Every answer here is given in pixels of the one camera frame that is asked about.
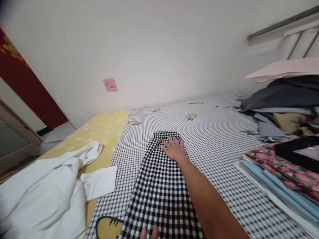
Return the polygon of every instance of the white cloth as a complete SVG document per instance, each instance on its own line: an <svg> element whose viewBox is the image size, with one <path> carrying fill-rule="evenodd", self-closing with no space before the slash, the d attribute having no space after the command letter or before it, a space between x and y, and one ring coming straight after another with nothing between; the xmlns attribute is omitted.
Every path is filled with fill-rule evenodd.
<svg viewBox="0 0 319 239"><path fill-rule="evenodd" d="M84 183L87 201L106 195L115 190L116 170L117 166L113 166L81 175L80 181Z"/></svg>
<svg viewBox="0 0 319 239"><path fill-rule="evenodd" d="M38 160L0 185L0 220L7 236L18 239L77 238L85 225L85 185L78 170L99 156L102 144L91 142L78 151ZM99 181L98 173L89 174ZM110 191L98 189L104 193ZM99 192L89 195L102 196Z"/></svg>

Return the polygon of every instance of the tan fabric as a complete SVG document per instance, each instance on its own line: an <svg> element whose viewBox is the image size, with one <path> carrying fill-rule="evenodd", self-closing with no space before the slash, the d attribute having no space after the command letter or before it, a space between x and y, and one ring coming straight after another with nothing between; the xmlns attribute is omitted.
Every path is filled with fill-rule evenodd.
<svg viewBox="0 0 319 239"><path fill-rule="evenodd" d="M234 107L242 110L242 105L234 105Z"/></svg>
<svg viewBox="0 0 319 239"><path fill-rule="evenodd" d="M301 132L302 135L315 135L309 127L303 127L315 117L300 113L274 113L275 124L285 133L292 134Z"/></svg>

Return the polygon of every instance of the pink fabric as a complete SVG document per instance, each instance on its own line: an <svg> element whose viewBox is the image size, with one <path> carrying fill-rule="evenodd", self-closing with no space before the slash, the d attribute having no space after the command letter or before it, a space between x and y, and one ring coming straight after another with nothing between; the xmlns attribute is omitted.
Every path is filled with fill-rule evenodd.
<svg viewBox="0 0 319 239"><path fill-rule="evenodd" d="M288 73L308 73L309 75L318 74L319 57L276 61L246 76L246 79L262 76L276 76Z"/></svg>
<svg viewBox="0 0 319 239"><path fill-rule="evenodd" d="M319 201L319 174L277 156L273 149L276 144L259 147L245 154L281 179L287 188L300 191Z"/></svg>

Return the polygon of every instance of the checkered bedsheet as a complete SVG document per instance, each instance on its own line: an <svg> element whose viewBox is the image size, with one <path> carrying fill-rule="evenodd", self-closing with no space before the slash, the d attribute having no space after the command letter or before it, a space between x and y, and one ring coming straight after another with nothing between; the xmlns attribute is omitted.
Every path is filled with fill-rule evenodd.
<svg viewBox="0 0 319 239"><path fill-rule="evenodd" d="M184 139L191 161L251 238L310 238L234 166L244 152L262 145L251 134L258 130L256 121L232 107L235 99L214 95L130 110L111 162L118 166L115 191L98 199L86 238L96 238L100 216L124 219L147 145L158 131L174 131Z"/></svg>

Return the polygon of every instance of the white fabric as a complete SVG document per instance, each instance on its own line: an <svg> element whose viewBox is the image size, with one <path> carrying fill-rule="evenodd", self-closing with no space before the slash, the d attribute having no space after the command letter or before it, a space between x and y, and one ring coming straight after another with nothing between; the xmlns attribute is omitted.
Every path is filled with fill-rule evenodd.
<svg viewBox="0 0 319 239"><path fill-rule="evenodd" d="M76 179L78 170L93 162L101 150L102 144L94 141L78 151L38 160L0 185L0 219L6 223L7 236L77 238L86 228L84 183ZM94 189L100 174L89 174L94 180L87 187L88 195L102 196L88 190Z"/></svg>
<svg viewBox="0 0 319 239"><path fill-rule="evenodd" d="M80 181L84 183L87 201L99 198L115 190L116 170L117 166L113 166L81 175Z"/></svg>
<svg viewBox="0 0 319 239"><path fill-rule="evenodd" d="M319 229L312 223L304 219L294 211L294 208L289 208L289 205L285 204L276 195L274 195L266 186L263 186L258 180L252 177L244 168L242 168L239 162L235 163L235 166L241 171L253 184L257 186L274 204L276 204L281 210L283 210L292 220L294 220L300 227L302 227L312 238L317 239L319 235Z"/></svg>

